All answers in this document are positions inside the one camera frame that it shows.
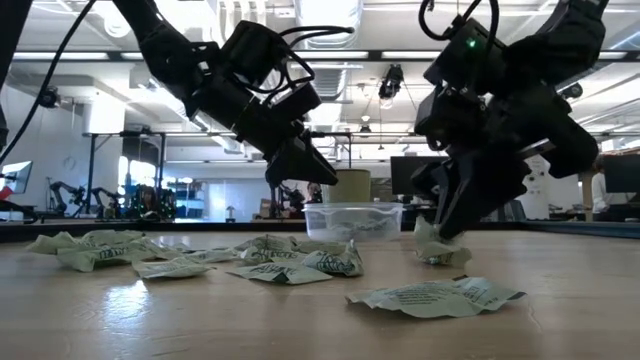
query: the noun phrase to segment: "clear plastic bowl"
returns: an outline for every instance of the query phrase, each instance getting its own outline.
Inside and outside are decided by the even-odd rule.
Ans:
[[[307,235],[315,241],[393,240],[400,236],[400,203],[306,204]]]

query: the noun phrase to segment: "wooden table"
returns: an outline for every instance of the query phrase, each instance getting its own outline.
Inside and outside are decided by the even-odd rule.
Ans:
[[[255,234],[161,234],[193,248]],[[409,235],[361,243],[366,274],[278,286],[226,274],[142,281],[128,267],[77,273],[0,246],[2,359],[637,359],[640,242],[470,232],[469,276],[529,295],[495,314],[421,320],[347,305],[346,293],[452,278]]]

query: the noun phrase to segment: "industrial robot arm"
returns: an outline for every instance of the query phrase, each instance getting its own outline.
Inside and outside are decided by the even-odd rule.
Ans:
[[[422,191],[438,185],[435,225],[444,239],[455,237],[482,217],[522,194],[531,170],[524,162],[541,154],[549,173],[561,178],[588,170],[596,141],[570,117],[571,107],[555,86],[592,67],[605,36],[607,0],[561,0],[534,35],[510,46],[495,39],[497,1],[491,0],[487,31],[458,16],[443,35],[424,21],[436,40],[449,45],[425,72],[435,91],[418,109],[415,132],[450,159],[418,169],[412,181]],[[484,95],[493,95],[486,103]]]
[[[301,40],[314,34],[353,32],[352,28],[298,28],[278,34],[260,24],[241,21],[220,48],[215,42],[187,40],[164,20],[153,0],[113,3],[131,26],[149,71],[184,103],[187,116],[193,119],[199,111],[204,112],[233,131],[237,141],[255,146],[268,162],[266,178],[271,186],[285,179],[337,183],[335,170],[311,145],[302,124],[303,116],[321,103],[310,83],[314,72],[283,36],[318,31],[298,38]],[[309,76],[292,81],[287,73],[290,59],[300,63]],[[261,89],[274,70],[282,76],[280,84],[275,89]],[[291,92],[272,101],[286,90]],[[254,93],[269,96],[261,102]]]
[[[62,195],[60,194],[60,189],[64,189],[69,193],[69,195],[71,195],[71,198],[69,199],[70,204],[80,206],[84,202],[85,190],[82,186],[78,188],[74,188],[73,186],[67,185],[62,181],[56,181],[53,184],[51,184],[51,186],[49,186],[49,189],[51,190],[51,192],[53,192],[53,195],[56,198],[56,211],[59,213],[64,213],[67,210],[67,205],[64,203],[64,200],[62,199]]]

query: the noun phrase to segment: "computer screen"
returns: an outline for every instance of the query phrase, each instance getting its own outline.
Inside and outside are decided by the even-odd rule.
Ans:
[[[32,161],[25,161],[3,166],[3,178],[0,178],[0,189],[7,186],[14,194],[23,194],[27,191],[27,183],[29,182],[29,175],[31,175],[32,165]]]
[[[411,183],[413,172],[423,165],[445,160],[447,160],[446,156],[392,156],[391,192],[394,195],[420,194],[420,191]]]
[[[604,180],[608,193],[640,192],[640,155],[605,156]]]

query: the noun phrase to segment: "candy wrapper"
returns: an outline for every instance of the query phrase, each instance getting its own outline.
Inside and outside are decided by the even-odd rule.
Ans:
[[[333,240],[366,240],[371,236],[380,238],[386,237],[389,233],[396,233],[398,224],[391,218],[385,218],[366,222],[343,222],[329,227],[328,230],[329,233],[333,234]]]
[[[266,262],[300,262],[304,254],[286,250],[260,249],[251,246],[240,254],[240,259],[246,265],[257,265]]]
[[[471,260],[471,250],[459,246],[457,239],[446,241],[438,236],[436,227],[422,216],[416,218],[413,236],[418,250],[416,255],[421,261],[431,265],[451,265],[462,268]]]
[[[184,255],[184,257],[194,262],[212,264],[235,260],[238,258],[238,252],[231,248],[211,249],[196,251],[194,253]]]
[[[345,247],[340,255],[333,255],[327,251],[314,251],[307,255],[302,265],[322,271],[327,274],[341,274],[346,276],[360,276],[364,274],[362,259],[356,250],[353,240]]]
[[[296,262],[266,263],[258,266],[246,266],[227,271],[229,274],[245,279],[261,280],[279,284],[298,285],[331,279],[318,270]]]
[[[203,274],[211,268],[189,259],[180,257],[162,262],[133,262],[133,269],[141,278],[185,278]]]
[[[55,255],[60,249],[74,248],[79,242],[69,233],[61,232],[54,237],[40,235],[36,241],[27,245],[26,250],[36,254]]]
[[[90,247],[115,246],[127,244],[142,237],[144,237],[144,233],[140,231],[96,230],[84,234],[80,243]]]
[[[524,295],[485,278],[463,277],[350,294],[347,301],[365,303],[372,309],[399,310],[418,318],[465,317],[496,311],[506,302]]]
[[[340,255],[347,250],[346,242],[301,241],[293,251],[311,254],[314,251],[326,251],[331,255]]]
[[[265,250],[278,250],[278,251],[292,251],[293,247],[297,245],[296,238],[293,236],[280,237],[274,235],[264,235],[245,241],[244,243],[236,246],[234,249],[237,251],[245,251],[250,247],[256,247],[258,249]]]
[[[62,248],[58,249],[56,258],[60,263],[81,272],[91,272],[96,265],[122,265],[155,258],[156,251],[150,248],[146,241],[140,240],[133,240],[122,245],[103,245],[98,248],[85,246]]]

